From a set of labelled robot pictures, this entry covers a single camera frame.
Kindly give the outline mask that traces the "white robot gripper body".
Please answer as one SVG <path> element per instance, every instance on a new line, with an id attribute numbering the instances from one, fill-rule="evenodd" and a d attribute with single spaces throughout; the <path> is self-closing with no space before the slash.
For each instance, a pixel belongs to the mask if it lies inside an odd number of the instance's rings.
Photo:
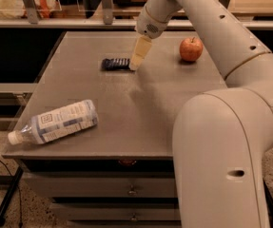
<path id="1" fill-rule="evenodd" d="M 143 7 L 138 16 L 135 30 L 150 39 L 156 39 L 161 36 L 166 27 L 167 22 L 157 20 L 148 12 L 147 7 Z"/>

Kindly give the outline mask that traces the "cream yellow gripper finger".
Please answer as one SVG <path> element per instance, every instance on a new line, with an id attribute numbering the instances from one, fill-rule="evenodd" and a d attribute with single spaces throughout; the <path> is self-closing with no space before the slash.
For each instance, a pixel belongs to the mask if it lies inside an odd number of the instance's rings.
<path id="1" fill-rule="evenodd" d="M 136 44 L 132 55 L 130 57 L 129 69 L 132 71 L 136 71 L 141 63 L 144 61 L 146 55 L 151 49 L 152 42 L 151 39 L 145 35 L 140 36 L 136 40 Z"/>

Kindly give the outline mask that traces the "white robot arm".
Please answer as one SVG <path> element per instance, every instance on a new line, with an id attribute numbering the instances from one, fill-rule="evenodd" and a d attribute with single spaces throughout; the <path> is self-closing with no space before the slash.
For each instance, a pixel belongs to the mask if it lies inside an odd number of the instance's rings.
<path id="1" fill-rule="evenodd" d="M 147 0 L 132 68 L 178 10 L 226 83 L 188 100 L 173 126 L 182 228 L 270 228 L 262 159 L 273 147 L 273 53 L 217 0 Z"/>

